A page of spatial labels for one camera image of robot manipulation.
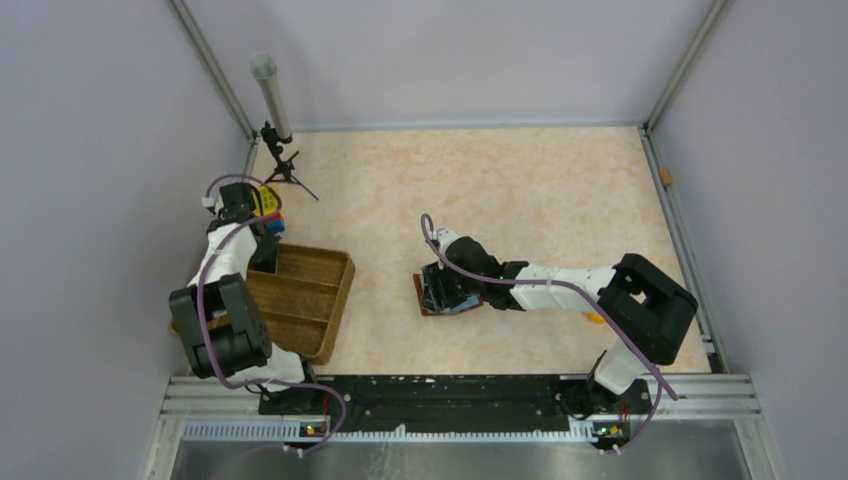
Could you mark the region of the woven straw divided tray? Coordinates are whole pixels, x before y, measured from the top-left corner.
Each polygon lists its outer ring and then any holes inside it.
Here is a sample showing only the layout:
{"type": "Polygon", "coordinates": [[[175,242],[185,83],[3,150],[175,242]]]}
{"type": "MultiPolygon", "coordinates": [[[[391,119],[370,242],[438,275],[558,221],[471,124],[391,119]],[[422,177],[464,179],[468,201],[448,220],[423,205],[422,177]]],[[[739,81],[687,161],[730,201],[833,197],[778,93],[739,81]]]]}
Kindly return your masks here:
{"type": "Polygon", "coordinates": [[[314,364],[332,355],[355,266],[350,255],[280,244],[273,274],[248,273],[248,285],[280,348],[314,364]]]}

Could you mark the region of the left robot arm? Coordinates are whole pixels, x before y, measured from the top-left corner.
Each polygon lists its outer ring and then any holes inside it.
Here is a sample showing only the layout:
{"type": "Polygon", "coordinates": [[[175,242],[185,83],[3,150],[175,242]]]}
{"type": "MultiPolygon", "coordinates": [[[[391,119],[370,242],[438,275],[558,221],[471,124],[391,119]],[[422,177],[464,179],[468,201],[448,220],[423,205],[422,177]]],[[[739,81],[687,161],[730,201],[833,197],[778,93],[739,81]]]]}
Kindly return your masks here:
{"type": "Polygon", "coordinates": [[[168,306],[192,372],[224,379],[260,395],[282,393],[297,413],[319,404],[320,386],[308,362],[277,346],[248,285],[248,273],[277,270],[279,239],[266,224],[271,210],[259,187],[230,183],[203,206],[213,219],[207,248],[188,284],[170,293],[168,306]]]}

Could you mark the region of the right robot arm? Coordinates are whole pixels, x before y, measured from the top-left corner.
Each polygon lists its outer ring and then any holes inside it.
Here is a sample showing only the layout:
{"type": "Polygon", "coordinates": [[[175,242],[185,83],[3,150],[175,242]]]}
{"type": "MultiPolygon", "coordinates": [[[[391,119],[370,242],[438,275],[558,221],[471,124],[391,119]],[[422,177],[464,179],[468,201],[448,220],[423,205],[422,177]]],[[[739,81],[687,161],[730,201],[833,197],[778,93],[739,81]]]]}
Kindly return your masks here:
{"type": "Polygon", "coordinates": [[[617,341],[588,375],[586,397],[594,409],[614,411],[645,373],[661,390],[671,389],[659,369],[675,362],[699,304],[644,256],[626,253],[612,266],[583,269],[501,262],[473,238],[434,228],[428,216],[421,229],[437,257],[420,273],[423,310],[453,314],[475,301],[500,311],[595,314],[617,341]]]}

